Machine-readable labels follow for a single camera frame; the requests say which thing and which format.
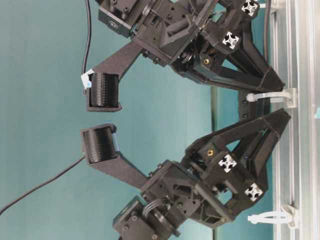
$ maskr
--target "white cable tie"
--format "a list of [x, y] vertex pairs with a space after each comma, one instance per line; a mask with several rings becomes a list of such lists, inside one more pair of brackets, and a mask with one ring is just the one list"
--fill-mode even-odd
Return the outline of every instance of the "white cable tie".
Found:
[[265, 92], [259, 94], [249, 93], [246, 96], [248, 102], [256, 102], [258, 99], [270, 98], [271, 103], [284, 103], [284, 107], [292, 109], [297, 107], [297, 89], [289, 88], [283, 91]]
[[248, 221], [252, 224], [288, 224], [289, 228], [299, 227], [299, 212], [290, 205], [283, 205], [282, 211], [268, 211], [259, 215], [248, 216]]

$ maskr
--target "black textured roller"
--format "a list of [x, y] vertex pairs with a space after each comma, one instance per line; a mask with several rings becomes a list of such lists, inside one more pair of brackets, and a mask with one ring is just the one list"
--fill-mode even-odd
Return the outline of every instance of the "black textured roller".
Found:
[[118, 107], [118, 85], [116, 75], [94, 73], [91, 77], [91, 105], [94, 107]]
[[110, 126], [101, 125], [101, 127], [88, 128], [83, 131], [83, 138], [86, 155], [90, 163], [117, 157]]

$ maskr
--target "gripper jaw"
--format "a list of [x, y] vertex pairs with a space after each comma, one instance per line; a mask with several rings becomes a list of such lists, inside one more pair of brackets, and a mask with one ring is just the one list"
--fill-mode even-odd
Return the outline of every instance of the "gripper jaw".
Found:
[[117, 112], [119, 82], [140, 55], [142, 47], [131, 41], [82, 75], [88, 112]]
[[[122, 239], [167, 240], [188, 218], [216, 228], [254, 206], [268, 190], [266, 162], [290, 118], [280, 109], [208, 134], [186, 149], [181, 163], [166, 160], [148, 177], [119, 151], [114, 125], [81, 134], [88, 164], [140, 189], [146, 202], [134, 198], [114, 219]], [[223, 203], [225, 191], [232, 197]]]

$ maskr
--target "black wire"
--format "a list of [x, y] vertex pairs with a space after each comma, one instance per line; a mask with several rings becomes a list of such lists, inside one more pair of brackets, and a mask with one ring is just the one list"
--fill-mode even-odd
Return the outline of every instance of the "black wire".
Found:
[[5, 207], [3, 207], [0, 210], [0, 216], [8, 209], [10, 208], [12, 205], [16, 204], [17, 202], [19, 202], [20, 200], [24, 199], [26, 196], [28, 196], [29, 194], [33, 193], [34, 191], [38, 190], [39, 188], [53, 182], [54, 180], [56, 180], [57, 178], [61, 177], [62, 175], [64, 175], [66, 172], [68, 172], [70, 169], [72, 169], [73, 167], [75, 167], [77, 164], [79, 164], [83, 159], [85, 159], [86, 156], [81, 157], [78, 161], [76, 161], [75, 163], [73, 163], [72, 165], [68, 166], [65, 170], [63, 170], [62, 172], [58, 173], [56, 176], [54, 176], [53, 178], [50, 178], [49, 180], [45, 181], [44, 183], [41, 183], [38, 186], [35, 186], [34, 188], [32, 188], [30, 191], [27, 191], [26, 193], [24, 193], [23, 195], [21, 195], [20, 197], [18, 197], [17, 199], [13, 200], [12, 202], [10, 202], [9, 204], [7, 204]]
[[90, 10], [90, 3], [89, 0], [85, 0], [85, 7], [86, 7], [86, 16], [87, 16], [87, 24], [88, 24], [88, 36], [85, 45], [84, 57], [82, 62], [82, 73], [86, 72], [87, 68], [87, 60], [89, 55], [90, 43], [91, 43], [91, 10]]
[[267, 62], [269, 62], [269, 18], [271, 13], [271, 0], [266, 0], [264, 13], [264, 27], [263, 27], [263, 55]]

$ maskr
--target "bolt head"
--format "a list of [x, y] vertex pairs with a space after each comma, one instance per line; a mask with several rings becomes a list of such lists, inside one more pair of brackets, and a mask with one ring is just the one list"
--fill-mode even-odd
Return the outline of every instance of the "bolt head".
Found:
[[154, 60], [153, 60], [153, 63], [154, 64], [158, 64], [160, 62], [160, 58], [156, 57]]
[[127, 231], [129, 229], [129, 226], [128, 225], [124, 225], [123, 227], [122, 227], [122, 231]]
[[142, 56], [143, 56], [144, 58], [147, 58], [148, 55], [149, 55], [149, 52], [148, 52], [148, 51], [144, 51], [143, 54], [142, 54]]

